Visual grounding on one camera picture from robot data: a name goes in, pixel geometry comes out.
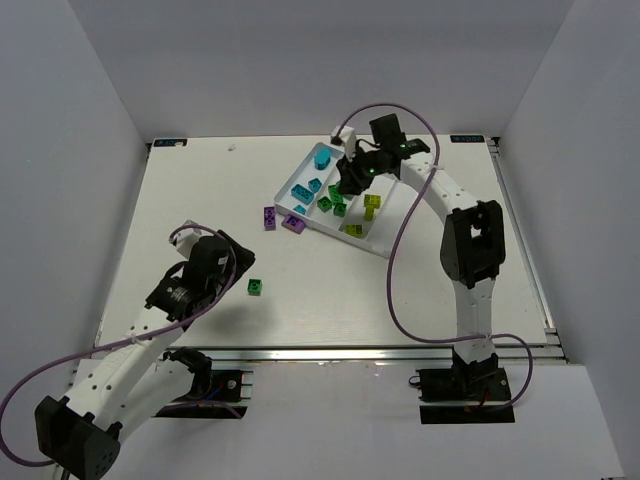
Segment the lime lego brick front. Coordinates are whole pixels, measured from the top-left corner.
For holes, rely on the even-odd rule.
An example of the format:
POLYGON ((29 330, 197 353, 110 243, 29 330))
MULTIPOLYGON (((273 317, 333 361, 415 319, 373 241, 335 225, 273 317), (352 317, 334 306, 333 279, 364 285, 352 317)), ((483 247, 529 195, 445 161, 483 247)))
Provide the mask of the lime lego brick front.
POLYGON ((363 200, 364 206, 366 208, 378 209, 381 207, 381 196, 374 194, 366 194, 363 200))

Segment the purple lego brick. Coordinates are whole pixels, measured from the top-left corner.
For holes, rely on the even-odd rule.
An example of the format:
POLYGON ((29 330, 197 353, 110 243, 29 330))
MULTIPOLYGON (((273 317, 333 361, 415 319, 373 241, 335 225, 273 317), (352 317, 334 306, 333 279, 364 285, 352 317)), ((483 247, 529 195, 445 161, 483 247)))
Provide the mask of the purple lego brick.
POLYGON ((281 225, 296 234, 301 234, 306 228, 305 222, 294 215, 286 215, 281 225))
POLYGON ((276 208, 274 206, 265 206, 263 208, 263 225, 266 231, 276 229, 276 208))

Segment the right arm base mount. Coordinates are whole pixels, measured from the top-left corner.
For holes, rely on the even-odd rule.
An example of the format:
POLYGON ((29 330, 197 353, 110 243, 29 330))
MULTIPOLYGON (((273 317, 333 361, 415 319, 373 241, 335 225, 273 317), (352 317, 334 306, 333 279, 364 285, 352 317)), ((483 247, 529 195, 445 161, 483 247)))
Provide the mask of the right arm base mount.
POLYGON ((470 364, 455 354, 451 367, 418 370, 408 384, 419 392, 423 425, 515 422, 509 381, 496 354, 470 364))

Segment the blue long lego brick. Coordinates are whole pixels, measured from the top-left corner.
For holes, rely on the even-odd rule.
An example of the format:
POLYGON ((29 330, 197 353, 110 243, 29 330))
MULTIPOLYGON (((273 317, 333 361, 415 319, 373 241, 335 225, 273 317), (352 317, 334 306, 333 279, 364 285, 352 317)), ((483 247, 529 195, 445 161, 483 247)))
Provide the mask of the blue long lego brick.
POLYGON ((331 162, 331 150, 327 148, 319 149, 314 154, 314 167, 316 170, 325 170, 331 162))

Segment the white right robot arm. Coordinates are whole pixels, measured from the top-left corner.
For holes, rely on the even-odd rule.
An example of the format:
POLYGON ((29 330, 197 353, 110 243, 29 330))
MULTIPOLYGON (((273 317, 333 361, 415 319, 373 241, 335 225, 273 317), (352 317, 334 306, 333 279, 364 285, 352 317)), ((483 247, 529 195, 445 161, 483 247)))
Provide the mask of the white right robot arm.
POLYGON ((359 195, 375 177, 392 175, 436 213, 443 224, 439 258, 456 300, 453 363, 469 375, 487 376, 498 367, 491 302, 506 259, 503 210, 497 201, 481 201, 459 186, 440 165, 440 145, 408 139, 396 115, 375 119, 370 127, 373 140, 367 149, 346 125, 332 132, 332 144, 344 150, 337 163, 338 190, 359 195))

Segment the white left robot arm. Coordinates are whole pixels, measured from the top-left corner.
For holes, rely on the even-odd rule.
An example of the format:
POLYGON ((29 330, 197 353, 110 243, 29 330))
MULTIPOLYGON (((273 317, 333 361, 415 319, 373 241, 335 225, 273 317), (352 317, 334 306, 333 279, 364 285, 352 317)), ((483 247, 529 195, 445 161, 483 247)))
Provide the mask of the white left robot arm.
POLYGON ((169 348, 255 262, 254 253, 222 230, 186 225, 170 236, 183 261, 170 267, 124 337, 60 399, 35 410, 40 451, 63 476, 101 479, 124 441, 159 413, 222 408, 222 384, 202 352, 169 348))

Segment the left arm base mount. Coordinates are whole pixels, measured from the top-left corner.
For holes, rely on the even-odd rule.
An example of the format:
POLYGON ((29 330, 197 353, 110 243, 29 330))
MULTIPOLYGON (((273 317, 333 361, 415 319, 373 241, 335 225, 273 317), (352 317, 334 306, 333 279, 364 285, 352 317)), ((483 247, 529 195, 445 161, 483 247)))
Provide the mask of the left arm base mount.
POLYGON ((162 366, 187 367, 189 390, 163 407, 156 418, 242 419, 252 397, 254 372, 240 367, 221 367, 203 352, 192 348, 165 351, 162 366))

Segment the small blue lego brick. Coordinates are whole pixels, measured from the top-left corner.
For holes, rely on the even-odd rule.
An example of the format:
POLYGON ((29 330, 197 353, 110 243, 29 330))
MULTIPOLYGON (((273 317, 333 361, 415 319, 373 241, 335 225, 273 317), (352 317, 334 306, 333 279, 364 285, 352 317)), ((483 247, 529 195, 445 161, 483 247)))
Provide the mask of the small blue lego brick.
POLYGON ((308 181, 308 186, 313 193, 317 193, 322 188, 322 182, 318 178, 313 178, 308 181))

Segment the green small square lego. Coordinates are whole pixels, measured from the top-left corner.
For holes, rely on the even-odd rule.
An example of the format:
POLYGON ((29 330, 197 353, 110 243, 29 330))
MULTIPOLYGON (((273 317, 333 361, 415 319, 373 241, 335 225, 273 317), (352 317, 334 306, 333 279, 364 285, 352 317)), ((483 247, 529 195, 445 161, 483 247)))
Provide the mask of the green small square lego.
POLYGON ((260 296, 263 289, 263 282, 261 279, 251 278, 248 280, 247 292, 251 296, 260 296))

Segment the lime sloped lego brick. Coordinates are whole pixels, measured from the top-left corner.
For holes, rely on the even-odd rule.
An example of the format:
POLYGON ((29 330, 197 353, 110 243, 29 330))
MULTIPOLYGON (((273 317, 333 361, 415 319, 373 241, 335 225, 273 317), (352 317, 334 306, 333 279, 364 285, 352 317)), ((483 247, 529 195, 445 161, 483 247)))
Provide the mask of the lime sloped lego brick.
POLYGON ((364 227, 361 224, 348 224, 344 227, 344 232, 356 238, 362 238, 364 235, 364 227))

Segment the green lego plate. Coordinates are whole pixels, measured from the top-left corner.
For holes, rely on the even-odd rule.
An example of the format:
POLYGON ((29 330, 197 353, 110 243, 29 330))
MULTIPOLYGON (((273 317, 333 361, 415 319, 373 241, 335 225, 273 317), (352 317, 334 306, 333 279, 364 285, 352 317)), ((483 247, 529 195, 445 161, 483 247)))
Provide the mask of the green lego plate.
POLYGON ((328 194, 333 205, 344 203, 344 197, 338 192, 336 185, 328 187, 328 194))

